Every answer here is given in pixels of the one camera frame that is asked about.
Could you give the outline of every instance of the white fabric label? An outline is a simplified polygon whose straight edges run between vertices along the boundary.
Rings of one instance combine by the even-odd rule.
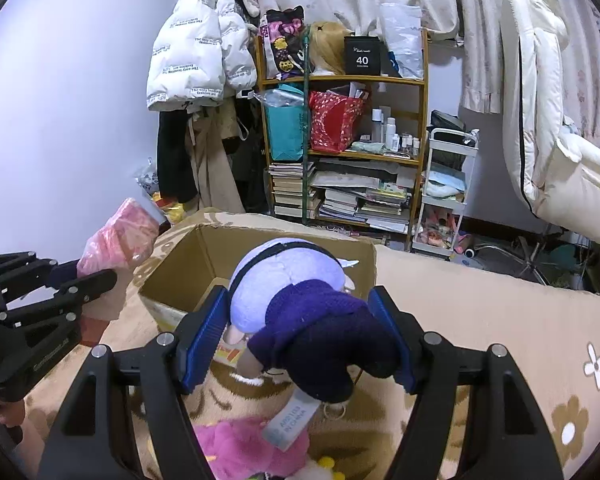
[[[346,269],[347,267],[353,267],[360,262],[360,260],[345,260],[343,258],[338,258],[338,261],[343,269]]]
[[[286,406],[264,427],[262,437],[279,450],[286,451],[296,441],[319,406],[320,400],[296,388]]]

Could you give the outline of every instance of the plush toy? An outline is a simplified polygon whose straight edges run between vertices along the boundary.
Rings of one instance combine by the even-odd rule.
[[[286,480],[345,480],[343,473],[333,470],[335,465],[330,456],[323,456],[318,462],[307,458],[304,467]]]
[[[280,451],[262,437],[266,423],[256,417],[194,426],[202,452],[217,480],[244,480],[261,472],[286,477],[305,467],[309,449],[306,428],[287,451]]]
[[[397,345],[365,301],[343,292],[345,282],[341,263],[305,240],[276,238],[250,251],[229,291],[228,338],[250,334],[238,373],[254,378],[282,368],[302,391],[330,403],[353,392],[348,365],[391,376]]]

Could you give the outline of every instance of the blue gripper pad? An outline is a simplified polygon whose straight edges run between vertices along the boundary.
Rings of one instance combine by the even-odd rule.
[[[199,310],[182,318],[175,330],[175,368],[181,394],[191,394],[205,380],[229,316],[228,291],[216,285]]]
[[[389,302],[390,304],[387,304],[382,300],[377,287],[371,289],[367,301],[369,311],[386,328],[386,330],[394,336],[400,351],[400,368],[396,370],[394,380],[398,384],[401,384],[407,393],[410,393],[415,382],[410,364],[411,353],[394,321],[394,316],[400,314],[400,311],[390,298]]]

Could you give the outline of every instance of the white wall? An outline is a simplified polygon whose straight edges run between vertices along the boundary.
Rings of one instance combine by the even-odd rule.
[[[478,114],[460,108],[463,50],[432,45],[429,49],[429,112],[440,110],[458,115],[469,129],[480,129],[480,150],[465,215],[542,232],[545,222],[537,219],[513,191],[502,152],[502,116]]]
[[[155,36],[176,0],[8,0],[0,11],[0,253],[78,258],[155,156]]]

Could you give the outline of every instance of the white rolling cart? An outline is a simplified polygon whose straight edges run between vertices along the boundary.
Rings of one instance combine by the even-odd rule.
[[[454,142],[446,142],[444,140],[437,140],[436,134],[453,134],[459,136],[461,139],[461,144],[456,144]],[[464,217],[464,209],[466,208],[466,203],[469,197],[469,193],[471,193],[471,182],[474,176],[475,170],[475,156],[478,154],[478,134],[479,130],[472,130],[470,133],[460,132],[457,130],[447,130],[446,128],[436,128],[432,130],[429,136],[429,160],[427,161],[427,170],[425,173],[424,183],[422,187],[422,200],[420,202],[420,214],[418,215],[418,222],[414,226],[413,232],[413,242],[411,244],[411,249],[415,251],[423,251],[427,253],[437,254],[438,256],[444,256],[448,258],[453,254],[454,247],[456,246],[456,241],[458,240],[458,231],[460,230],[460,224],[462,223],[462,218]],[[426,195],[426,190],[429,185],[429,176],[431,171],[431,159],[433,157],[433,152],[447,152],[447,153],[458,153],[459,155],[470,156],[473,160],[471,163],[471,171],[469,175],[464,175],[464,180],[466,184],[466,190],[464,192],[464,199],[462,202],[458,202],[457,200],[451,200],[448,198],[435,198],[432,196]],[[462,165],[462,169],[464,170],[464,166],[467,164],[467,160],[464,161]],[[455,215],[459,215],[459,219],[456,222],[456,230],[453,235],[453,239],[451,241],[451,247],[443,248],[436,247],[429,244],[425,244],[421,241],[418,241],[420,238],[420,232],[422,227],[422,215],[424,213],[424,208],[426,205],[438,206],[444,209],[449,209]]]

